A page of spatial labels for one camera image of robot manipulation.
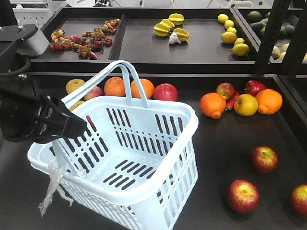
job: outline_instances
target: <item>basket handle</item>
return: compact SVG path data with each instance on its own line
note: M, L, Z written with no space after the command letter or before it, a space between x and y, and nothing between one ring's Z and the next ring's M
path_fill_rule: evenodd
M136 69L131 63L127 61L122 61L122 60L114 61L110 63L103 70L101 70L99 73L93 76L90 80L88 80L83 86L76 89L72 93L68 94L66 97L62 98L62 101L65 103L66 107L68 108L72 107L73 104L75 104L77 101L83 98L89 91L91 91L96 85L98 85L104 78L106 78L117 67L120 67L123 73L127 105L133 106L132 94L131 94L131 88L130 88L130 78L129 78L129 71L130 71L133 77L133 80L135 81L137 88L140 92L143 106L145 108L149 108L149 102L147 100L145 91L142 87L142 84L138 76L138 73L136 72Z

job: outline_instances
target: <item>garlic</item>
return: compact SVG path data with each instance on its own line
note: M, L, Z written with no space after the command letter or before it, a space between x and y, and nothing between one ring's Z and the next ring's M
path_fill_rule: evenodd
M171 36L169 37L169 43L170 43L170 44L174 44L174 43L176 43L176 42L178 42L179 44L181 43L181 41L179 40L177 34L176 34L175 32L173 32L173 33L171 34Z

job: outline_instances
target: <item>light blue basket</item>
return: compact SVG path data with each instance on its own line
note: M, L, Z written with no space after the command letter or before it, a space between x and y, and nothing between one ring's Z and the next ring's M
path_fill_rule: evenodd
M56 155L56 168L67 164L61 185L72 198L128 229L171 230L198 177L194 110L185 103L148 100L126 61L112 62L62 100L71 107L117 67L126 97L100 96L81 104L74 113L88 121L84 135L35 143L28 159L49 174ZM141 99L131 96L128 70Z

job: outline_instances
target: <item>tray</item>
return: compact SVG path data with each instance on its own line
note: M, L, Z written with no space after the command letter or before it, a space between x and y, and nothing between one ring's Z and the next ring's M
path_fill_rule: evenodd
M45 93L58 97L66 95L65 84L69 79L90 78L89 75L61 73L36 76L41 80L41 88ZM248 80L257 76L140 74L140 77L150 79L155 86L166 82L175 85L179 93L178 101L191 105L200 122L193 136L199 179L174 230L306 229L307 222L293 214L288 198L295 185L307 181L307 144L305 135L302 135L307 133L307 116L276 75L258 77L258 80L282 94L283 105L279 112L243 117L235 111L226 111L216 120L201 113L200 98L214 91L218 83L231 82L240 90ZM257 175L250 168L249 152L258 145L271 146L279 154L279 165L268 175ZM32 169L26 160L29 146L26 143L23 146L9 145L1 153L3 156L7 152L12 158L12 154L17 152L19 157L2 172L2 182L6 185L0 187L1 192L5 191L0 206L4 218L0 218L0 226L3 229L64 230L73 227L83 230L104 226L109 230L125 230L77 203L69 207L58 194L54 195L52 205L41 218L37 205L46 195L49 180L46 175ZM260 204L251 215L236 214L225 203L227 186L238 178L253 182L259 189Z
M184 28L190 39L182 44L170 45L168 37L158 37L153 27L172 13L181 13L186 21ZM224 26L217 16L227 14L235 23L238 37L245 39L251 51L238 57L231 51L233 45L224 44L221 34ZM56 29L66 31L65 36L80 35L93 30L107 19L120 18L118 32L111 36L112 47L106 47L100 60L79 60L72 51L52 52L47 49L42 55L31 59L31 71L36 72L98 72L112 60L127 60L147 73L250 73L258 46L233 9L139 9L139 8L71 8L62 7L43 27L49 39Z
M295 78L290 78L287 75L280 75L280 78L305 114L307 114L307 76L297 75Z
M251 22L247 20L247 15L251 11L258 11L262 15L265 15L266 13L270 12L270 9L259 9L259 8L249 8L249 9L242 9L242 8L234 8L235 13L237 14L238 18L242 21L244 24L245 28L248 30L250 35L253 37L255 40L256 44L260 46L261 44L261 37L259 34L256 34L250 27ZM283 21L283 26L286 26L288 24L291 24L293 26L296 26L299 16L302 12L302 9L288 9L286 18ZM286 43L290 43L291 37L287 36L285 38L279 38L275 45L279 47L281 50L282 45ZM281 72L281 64L282 61L274 60L272 57L270 58L270 65L268 68L268 72L270 73L276 73L276 74L284 74ZM299 74L305 74L307 71L307 62L303 62L301 65L301 68L299 70Z

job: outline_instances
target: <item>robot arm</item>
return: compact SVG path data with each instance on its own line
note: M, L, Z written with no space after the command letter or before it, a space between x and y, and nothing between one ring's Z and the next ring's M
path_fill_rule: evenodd
M34 24L0 27L0 127L8 141L48 143L76 138L86 129L84 120L60 99L45 96L39 80L25 73L31 64L26 55L40 55L47 46ZM25 64L12 70L17 62Z

